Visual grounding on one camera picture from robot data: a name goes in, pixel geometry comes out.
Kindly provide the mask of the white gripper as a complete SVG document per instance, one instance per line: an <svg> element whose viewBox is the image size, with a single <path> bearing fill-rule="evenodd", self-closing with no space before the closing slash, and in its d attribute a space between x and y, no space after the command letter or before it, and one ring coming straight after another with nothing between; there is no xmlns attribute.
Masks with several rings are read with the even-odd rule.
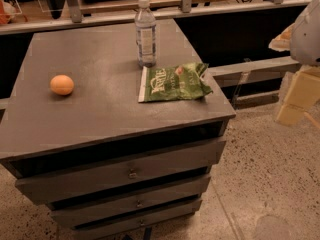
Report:
<svg viewBox="0 0 320 240"><path fill-rule="evenodd" d="M289 25L271 40L269 48L282 52L290 50L290 40L294 25ZM311 108L320 99L320 67L303 65L292 78L285 97L287 104L282 104L275 121L281 125L293 126L304 116L302 108Z"/></svg>

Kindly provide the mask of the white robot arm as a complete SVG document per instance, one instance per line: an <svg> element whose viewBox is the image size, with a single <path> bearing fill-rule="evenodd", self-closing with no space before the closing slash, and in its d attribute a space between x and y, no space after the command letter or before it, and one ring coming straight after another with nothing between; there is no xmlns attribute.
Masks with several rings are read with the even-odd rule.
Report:
<svg viewBox="0 0 320 240"><path fill-rule="evenodd" d="M320 100L320 0L312 0L295 22L269 43L275 51L289 51L301 68L281 85L275 121L285 126L299 122Z"/></svg>

